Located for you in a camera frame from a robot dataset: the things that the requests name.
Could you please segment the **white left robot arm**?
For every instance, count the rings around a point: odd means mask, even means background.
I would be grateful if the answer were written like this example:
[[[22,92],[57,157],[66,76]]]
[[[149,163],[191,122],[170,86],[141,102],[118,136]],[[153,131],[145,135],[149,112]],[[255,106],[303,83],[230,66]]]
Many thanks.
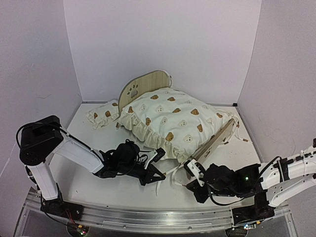
[[[142,151],[127,139],[114,150],[98,151],[67,132],[54,115],[21,126],[16,142],[28,177],[40,191],[40,209],[47,215],[80,220],[83,212],[82,205],[63,199],[48,164],[54,155],[67,158],[101,179],[130,176],[142,186],[165,179],[153,165],[165,155],[163,148]]]

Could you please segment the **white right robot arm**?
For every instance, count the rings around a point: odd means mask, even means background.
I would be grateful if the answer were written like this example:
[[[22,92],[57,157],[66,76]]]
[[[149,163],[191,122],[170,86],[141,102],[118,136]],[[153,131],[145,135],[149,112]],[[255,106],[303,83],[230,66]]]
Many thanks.
[[[211,164],[205,169],[192,159],[184,164],[193,181],[186,188],[196,201],[207,199],[221,206],[214,197],[254,198],[254,204],[232,209],[233,225],[254,224],[271,218],[275,208],[287,199],[316,184],[316,146],[288,158],[275,157],[268,163],[257,163],[232,170]]]

